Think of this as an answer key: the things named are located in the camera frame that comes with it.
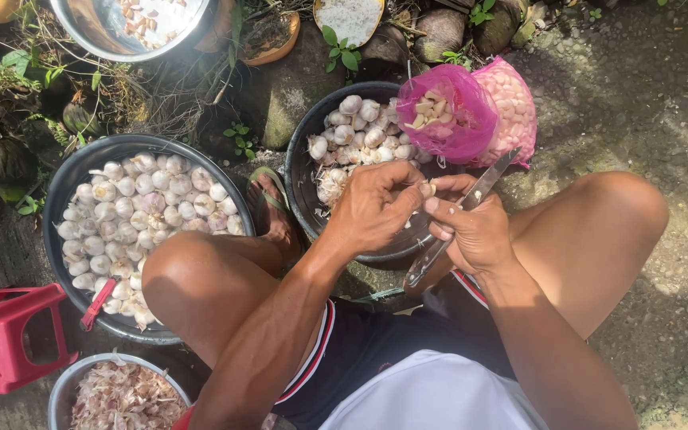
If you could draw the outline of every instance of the black plastic basin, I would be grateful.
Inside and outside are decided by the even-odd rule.
[[[102,166],[107,161],[131,158],[140,151],[149,151],[154,154],[179,154],[205,168],[233,198],[243,221],[246,236],[256,236],[251,212],[243,200],[243,195],[225,172],[205,155],[184,143],[155,135],[119,134],[98,139],[73,153],[57,170],[50,183],[47,202],[43,208],[43,236],[47,258],[57,276],[57,281],[62,285],[68,298],[82,313],[86,312],[86,308],[89,308],[94,293],[73,288],[73,278],[63,265],[63,239],[57,234],[53,224],[58,224],[63,220],[63,210],[76,193],[76,187],[81,183],[91,181],[89,170],[102,170]],[[140,333],[134,318],[120,314],[108,315],[105,312],[100,312],[95,322],[116,336],[142,344],[173,345],[182,342],[167,327],[158,323],[149,325],[147,330]]]
[[[325,99],[320,100],[302,118],[296,131],[293,132],[291,143],[288,145],[284,180],[288,203],[291,205],[293,215],[299,220],[302,228],[312,239],[317,239],[327,220],[315,214],[315,210],[326,208],[317,198],[314,176],[315,168],[307,153],[307,136],[319,135],[325,130],[323,119],[335,109],[339,109],[339,103],[347,96],[357,94],[363,99],[373,99],[378,103],[389,103],[391,97],[396,97],[400,91],[400,85],[391,82],[371,81],[345,86],[338,91],[330,93]],[[465,170],[459,164],[447,164],[445,168],[431,161],[421,166],[421,172],[427,178],[436,178],[447,174],[459,174]],[[424,244],[432,239],[426,228],[428,215],[420,211],[410,219],[410,228],[399,232],[395,239],[377,252],[363,254],[355,258],[358,262],[379,263],[402,259],[413,254]]]

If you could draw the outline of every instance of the forearm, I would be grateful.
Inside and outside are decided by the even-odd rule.
[[[193,411],[191,428],[258,428],[301,362],[350,256],[321,236],[228,342]]]
[[[612,371],[519,261],[479,282],[517,380],[549,428],[637,428]]]

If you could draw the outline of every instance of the bare foot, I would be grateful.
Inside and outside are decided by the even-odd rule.
[[[272,179],[266,174],[260,174],[258,181],[252,181],[251,187],[248,188],[248,205],[253,213],[255,213],[256,204],[259,201],[259,196],[262,195],[262,190],[275,200],[283,201],[283,195],[275,187]],[[299,257],[301,244],[297,238],[296,231],[293,229],[291,220],[288,218],[288,214],[272,206],[266,200],[262,203],[264,208],[262,209],[261,219],[254,220],[259,229],[258,233],[262,234],[263,239],[267,239],[280,249],[283,262],[289,262]]]

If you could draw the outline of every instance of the hand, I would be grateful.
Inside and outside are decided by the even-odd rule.
[[[452,203],[476,181],[469,174],[433,179],[430,183],[447,200],[431,197],[424,202],[424,210],[436,220],[429,225],[429,232],[448,240],[455,231],[447,254],[456,267],[470,275],[493,272],[516,258],[508,236],[508,216],[497,194],[488,194],[472,211],[460,210]]]
[[[424,175],[407,161],[359,166],[347,178],[321,237],[336,241],[349,259],[377,251],[394,239],[431,195]]]

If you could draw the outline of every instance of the red plastic stool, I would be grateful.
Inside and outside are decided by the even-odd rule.
[[[9,298],[11,293],[25,294]],[[48,375],[79,357],[78,352],[69,353],[65,345],[60,311],[57,308],[63,298],[66,295],[59,284],[41,288],[0,289],[0,394],[9,393]],[[23,331],[28,320],[45,308],[51,311],[57,358],[47,364],[34,364],[26,354]]]

